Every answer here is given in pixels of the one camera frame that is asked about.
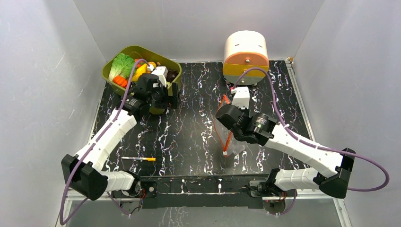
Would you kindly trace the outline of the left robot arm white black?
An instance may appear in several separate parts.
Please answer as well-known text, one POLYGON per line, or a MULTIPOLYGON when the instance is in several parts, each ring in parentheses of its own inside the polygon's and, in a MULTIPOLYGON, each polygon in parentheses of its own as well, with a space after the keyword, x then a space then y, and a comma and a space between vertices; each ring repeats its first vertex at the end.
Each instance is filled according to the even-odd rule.
POLYGON ((169 86, 157 75, 146 73, 126 90, 99 132, 75 155, 61 160, 67 188, 95 201, 105 192, 124 191, 135 197, 141 191, 139 177, 130 171, 103 171, 103 166, 121 139, 133 129, 152 108, 176 109, 180 101, 178 83, 169 86))

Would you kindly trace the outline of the clear zip bag orange zipper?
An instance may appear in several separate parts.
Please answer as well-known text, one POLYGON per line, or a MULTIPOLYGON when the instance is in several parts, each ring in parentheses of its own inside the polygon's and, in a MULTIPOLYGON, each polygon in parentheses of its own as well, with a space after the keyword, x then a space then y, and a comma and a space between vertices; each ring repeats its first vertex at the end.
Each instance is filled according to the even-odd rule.
POLYGON ((233 133, 217 120, 217 114, 214 116, 213 127, 221 144, 222 154, 225 157, 238 155, 246 150, 246 143, 237 141, 233 133))

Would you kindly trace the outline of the orange toy pumpkin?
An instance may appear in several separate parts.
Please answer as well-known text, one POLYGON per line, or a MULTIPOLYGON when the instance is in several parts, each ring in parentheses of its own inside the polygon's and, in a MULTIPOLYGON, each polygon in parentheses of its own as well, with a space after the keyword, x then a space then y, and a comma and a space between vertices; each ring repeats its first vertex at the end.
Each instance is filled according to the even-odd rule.
POLYGON ((122 76, 115 76, 113 78, 113 83, 117 84, 118 86, 120 86, 122 88, 126 88, 128 85, 127 79, 122 76))

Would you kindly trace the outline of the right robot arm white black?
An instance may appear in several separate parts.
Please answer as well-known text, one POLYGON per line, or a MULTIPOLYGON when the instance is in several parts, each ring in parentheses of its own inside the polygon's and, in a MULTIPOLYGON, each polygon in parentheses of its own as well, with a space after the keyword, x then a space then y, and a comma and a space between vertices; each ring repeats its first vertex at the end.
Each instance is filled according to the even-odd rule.
POLYGON ((293 189, 313 189, 338 199, 346 197, 353 157, 326 151, 325 147, 303 136, 293 138, 287 127, 264 113, 250 116, 247 111, 226 104, 218 109, 216 119, 232 132, 237 141, 281 151, 309 166, 296 170, 271 170, 266 182, 249 186, 257 196, 278 196, 293 189))

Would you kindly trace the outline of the green toy lettuce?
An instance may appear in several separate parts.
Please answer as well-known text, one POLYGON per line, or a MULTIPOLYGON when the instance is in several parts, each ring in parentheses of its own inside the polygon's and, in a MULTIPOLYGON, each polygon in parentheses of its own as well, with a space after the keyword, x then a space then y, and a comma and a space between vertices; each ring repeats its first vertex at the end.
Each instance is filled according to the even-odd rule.
POLYGON ((131 56, 124 53, 117 54, 113 59, 108 79, 113 80, 115 76, 122 76, 128 79, 134 63, 135 61, 131 56))

